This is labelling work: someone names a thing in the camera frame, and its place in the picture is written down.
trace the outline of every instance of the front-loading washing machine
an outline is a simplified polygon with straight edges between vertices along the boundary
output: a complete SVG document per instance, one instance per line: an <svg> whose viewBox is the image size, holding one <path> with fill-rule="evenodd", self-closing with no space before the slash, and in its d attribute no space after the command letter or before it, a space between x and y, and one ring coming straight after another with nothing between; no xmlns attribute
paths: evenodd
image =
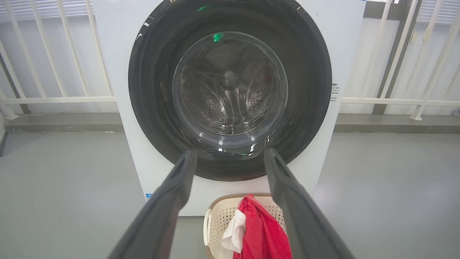
<svg viewBox="0 0 460 259"><path fill-rule="evenodd" d="M145 198L183 151L180 216L269 192L272 147L313 193L348 82L360 0L99 0L103 55Z"/></svg>

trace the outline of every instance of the clothing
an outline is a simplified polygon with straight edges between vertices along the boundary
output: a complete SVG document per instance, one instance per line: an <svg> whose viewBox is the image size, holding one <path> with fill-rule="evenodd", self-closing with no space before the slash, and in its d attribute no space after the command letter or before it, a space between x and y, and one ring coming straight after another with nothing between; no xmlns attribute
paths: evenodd
<svg viewBox="0 0 460 259"><path fill-rule="evenodd" d="M240 210L235 210L235 215L230 220L228 227L222 234L220 244L225 249L241 253L243 249L243 236L246 231L246 215Z"/></svg>
<svg viewBox="0 0 460 259"><path fill-rule="evenodd" d="M291 259L286 233L252 194L244 197L238 209L246 215L246 233L241 253L233 259Z"/></svg>

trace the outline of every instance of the sticker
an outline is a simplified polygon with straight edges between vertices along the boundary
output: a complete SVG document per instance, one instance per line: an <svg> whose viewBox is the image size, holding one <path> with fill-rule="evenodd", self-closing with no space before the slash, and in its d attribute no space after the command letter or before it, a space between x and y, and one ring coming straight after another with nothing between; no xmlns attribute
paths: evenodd
<svg viewBox="0 0 460 259"><path fill-rule="evenodd" d="M331 89L331 102L336 102L337 101L337 96L339 95L340 87L338 84L333 83L332 84L332 89Z"/></svg>

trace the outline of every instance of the white cloth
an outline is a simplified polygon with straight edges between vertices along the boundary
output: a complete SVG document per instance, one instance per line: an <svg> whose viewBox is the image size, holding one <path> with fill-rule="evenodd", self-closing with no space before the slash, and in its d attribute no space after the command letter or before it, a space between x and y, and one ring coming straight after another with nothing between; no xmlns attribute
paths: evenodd
<svg viewBox="0 0 460 259"><path fill-rule="evenodd" d="M230 220L228 227L225 229L220 239L220 244L225 249L230 249L241 253L243 249L243 236L246 232L246 215L240 210L235 210L235 215Z"/></svg>

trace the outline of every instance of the washing machine door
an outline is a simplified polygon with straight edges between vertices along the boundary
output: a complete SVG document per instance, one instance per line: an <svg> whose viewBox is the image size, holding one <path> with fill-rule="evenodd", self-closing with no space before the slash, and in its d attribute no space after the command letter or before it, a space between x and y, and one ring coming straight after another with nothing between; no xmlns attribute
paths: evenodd
<svg viewBox="0 0 460 259"><path fill-rule="evenodd" d="M311 142L332 84L324 39L294 0L165 0L142 25L129 92L147 138L175 163L198 151L196 174L265 174L263 151L288 163Z"/></svg>

